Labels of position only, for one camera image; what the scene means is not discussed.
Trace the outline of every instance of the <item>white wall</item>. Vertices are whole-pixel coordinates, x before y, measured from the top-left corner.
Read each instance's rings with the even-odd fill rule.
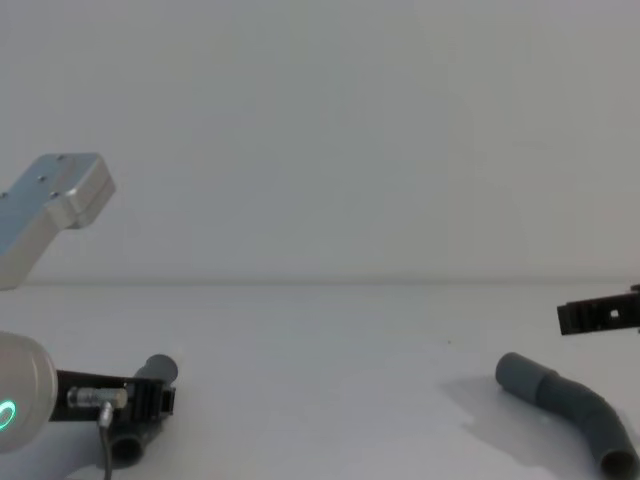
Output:
[[[32,279],[640,272],[640,4],[0,0],[9,186],[119,192]]]

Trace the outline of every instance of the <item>white surface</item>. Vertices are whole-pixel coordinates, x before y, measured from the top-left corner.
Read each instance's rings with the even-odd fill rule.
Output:
[[[2,184],[119,193],[39,280],[633,276],[640,4],[0,0]]]
[[[598,477],[578,433],[492,373],[512,350],[543,361],[637,440],[637,332],[563,338],[555,314],[623,288],[33,287],[2,294],[2,328],[64,369],[124,375],[181,352],[175,417],[116,480],[584,480]],[[97,457],[92,425],[52,425],[0,459],[2,479],[60,480]]]

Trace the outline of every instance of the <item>curved gray pipe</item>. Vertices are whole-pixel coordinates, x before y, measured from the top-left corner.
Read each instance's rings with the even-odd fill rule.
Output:
[[[626,480],[637,475],[636,451],[604,398],[517,353],[507,353],[500,359],[496,380],[507,392],[578,427],[606,478]]]
[[[178,378],[178,366],[166,355],[154,355],[134,377],[162,380],[171,385]],[[109,430],[109,445],[116,468],[128,468],[140,461],[147,445],[162,430],[162,422],[114,425]]]

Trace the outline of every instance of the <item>metal bracket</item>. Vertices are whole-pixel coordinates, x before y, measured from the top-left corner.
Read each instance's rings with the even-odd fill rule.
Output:
[[[60,231],[91,225],[114,192],[97,153],[33,162],[0,194],[0,290],[18,287]]]

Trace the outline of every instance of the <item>black cable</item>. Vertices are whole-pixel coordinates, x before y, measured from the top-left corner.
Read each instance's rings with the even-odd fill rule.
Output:
[[[109,429],[107,427],[99,427],[100,443],[102,444],[102,452],[104,453],[104,480],[111,480],[113,474],[113,456],[109,447]]]

